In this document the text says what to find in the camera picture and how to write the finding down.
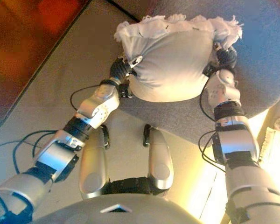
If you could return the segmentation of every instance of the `gray chair seat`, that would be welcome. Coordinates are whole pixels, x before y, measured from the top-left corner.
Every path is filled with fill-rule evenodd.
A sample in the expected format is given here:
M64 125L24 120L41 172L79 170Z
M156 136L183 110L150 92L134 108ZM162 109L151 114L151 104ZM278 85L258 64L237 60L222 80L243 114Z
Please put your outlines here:
M185 14L188 19L235 15L243 26L243 39L234 47L241 102L252 117L280 100L280 6L272 0L155 0L151 15ZM211 113L206 98L204 107ZM200 111L198 98L173 103L151 103L136 97L123 99L120 108L147 123L188 141L214 129L214 123Z

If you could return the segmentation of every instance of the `wire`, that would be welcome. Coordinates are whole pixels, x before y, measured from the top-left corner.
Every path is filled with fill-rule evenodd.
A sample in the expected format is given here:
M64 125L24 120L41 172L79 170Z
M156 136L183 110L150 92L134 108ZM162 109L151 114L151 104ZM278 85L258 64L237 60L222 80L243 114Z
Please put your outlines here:
M26 135L13 149L13 162L14 162L14 169L16 171L17 174L20 173L18 165L17 165L17 161L16 161L16 157L15 157L15 153L18 150L19 146L27 139L29 138L31 135L37 134L37 133L42 133L42 132L53 132L55 130L40 130L40 131L36 131L36 132L32 132L28 135Z
M106 0L107 2L109 2L110 4L114 5L116 8L118 8L121 12L123 12L124 14L126 14L127 16L129 16L132 20L136 21L136 22L140 22L140 20L138 20L135 16L133 16L132 14L130 14L128 11L126 11L123 7L121 7L119 4L117 4L116 2L112 1L112 0Z
M2 200L1 197L0 197L0 205L4 209L5 214L7 214L8 213L8 208L7 208L6 204L4 203L4 201Z
M20 142L20 141L21 141L21 140L14 140L14 141L5 142L5 143L0 144L0 147L1 147L1 146L4 146L4 145L7 145L7 144L12 144L12 143ZM31 146L34 146L34 144L32 144L32 143L30 143L30 142L27 142L27 141L24 141L23 143L28 144L28 145L31 145Z
M209 134L209 133L212 133L212 132L215 132L215 130L214 130L214 131L207 132L207 133L204 133L204 134L200 137L200 139L198 140L198 148L199 148L199 150L200 150L200 152L202 153L203 156L205 156L205 157L206 157L207 159L209 159L210 161L212 161L212 162L214 162L214 163L217 163L216 161L212 160L210 157L208 157L207 155L204 154L203 150L201 149L201 145L200 145L201 139L202 139L205 135L207 135L207 134Z
M201 141L202 137L205 136L205 135L207 135L207 134L209 134L209 133L212 133L212 132L215 132L215 131L207 132L207 133L203 134L203 135L200 137L200 139L199 139L199 141L198 141L198 147L199 147L199 150L200 150L200 152L201 152L201 156L202 156L202 158L203 158L204 161L206 161L206 162L209 163L210 165L212 165L212 166L214 166L214 167L216 167L216 168L222 170L222 171L225 173L225 170L221 169L220 167L218 167L218 166L216 166L216 165L214 164L214 163L216 163L216 164L219 164L219 163L217 163L216 161L212 160L210 157L208 157L208 156L205 155L205 153L204 153L206 147L208 146L208 144L209 144L209 142L210 142L210 140L211 140L211 138L213 137L213 135L214 135L216 132L213 133L213 134L211 135L211 137L209 138L209 140L206 142L206 144L205 144L203 150L201 150L201 147L200 147L200 141Z
M35 157L35 150L36 150L36 147L37 147L37 144L40 142L40 140L42 140L42 138L44 138L45 136L49 135L49 134L55 134L56 131L53 131L53 132L49 132L49 133L46 133L46 134L43 134L41 137L39 137L39 139L35 142L35 144L33 145L33 149L32 149L32 158Z
M202 94L203 94L204 89L205 89L207 83L209 82L209 80L210 80L210 79L208 79L208 80L206 81L206 83L204 84L204 87L202 88L202 91L201 91L201 93L200 93L200 96L199 96L199 106L200 106L200 109L201 109L202 113L204 113L204 115L205 115L206 117L208 117L208 118L209 118L210 120L212 120L212 121L215 121L215 119L213 119L212 117L210 117L210 116L204 111L204 108L202 107Z
M71 94L71 96L70 96L70 105L72 106L72 108L74 108L75 111L78 110L78 109L74 106L74 104L73 104L73 96L74 96L77 92L80 92L80 91L85 90L85 89L93 88L93 87L98 87L98 86L99 86L99 85L91 85L91 86L87 86L87 87L85 87L85 88L79 89L79 90L77 90L77 91L74 91L74 92Z

